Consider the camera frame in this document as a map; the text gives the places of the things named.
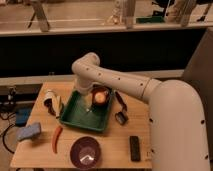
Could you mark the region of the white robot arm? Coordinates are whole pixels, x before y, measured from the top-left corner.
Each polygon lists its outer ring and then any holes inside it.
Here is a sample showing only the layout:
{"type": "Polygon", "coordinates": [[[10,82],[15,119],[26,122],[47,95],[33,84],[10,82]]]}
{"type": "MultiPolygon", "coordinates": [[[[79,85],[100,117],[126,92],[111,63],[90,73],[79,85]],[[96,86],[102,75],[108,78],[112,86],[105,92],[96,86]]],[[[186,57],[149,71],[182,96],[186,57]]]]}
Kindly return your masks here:
{"type": "Polygon", "coordinates": [[[102,68],[93,52],[72,72],[82,94],[98,82],[149,105],[152,171],[211,171],[204,107],[191,85],[102,68]]]}

